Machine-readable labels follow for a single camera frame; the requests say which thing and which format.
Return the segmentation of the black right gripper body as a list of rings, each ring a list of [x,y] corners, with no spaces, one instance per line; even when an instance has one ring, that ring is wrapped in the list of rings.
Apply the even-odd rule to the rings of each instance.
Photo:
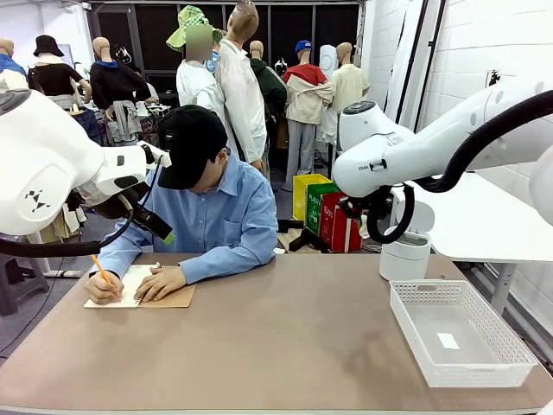
[[[391,212],[391,189],[378,188],[368,195],[365,201],[367,218],[382,220]]]

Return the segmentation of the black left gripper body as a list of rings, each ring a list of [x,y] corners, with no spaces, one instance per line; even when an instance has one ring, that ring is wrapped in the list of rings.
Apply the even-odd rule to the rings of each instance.
[[[157,214],[148,209],[141,209],[138,211],[134,215],[132,222],[137,227],[152,233],[162,241],[172,233],[172,227]]]

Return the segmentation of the person's left hand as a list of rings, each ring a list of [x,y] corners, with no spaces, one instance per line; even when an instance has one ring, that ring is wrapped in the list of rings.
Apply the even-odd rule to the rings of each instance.
[[[143,302],[159,301],[187,284],[180,266],[150,268],[151,274],[138,286],[134,298]]]

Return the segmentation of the person's right hand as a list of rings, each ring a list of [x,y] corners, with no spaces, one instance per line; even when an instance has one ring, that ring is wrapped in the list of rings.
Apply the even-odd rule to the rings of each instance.
[[[120,279],[109,271],[95,272],[89,277],[85,287],[88,297],[100,305],[119,302],[124,288]]]

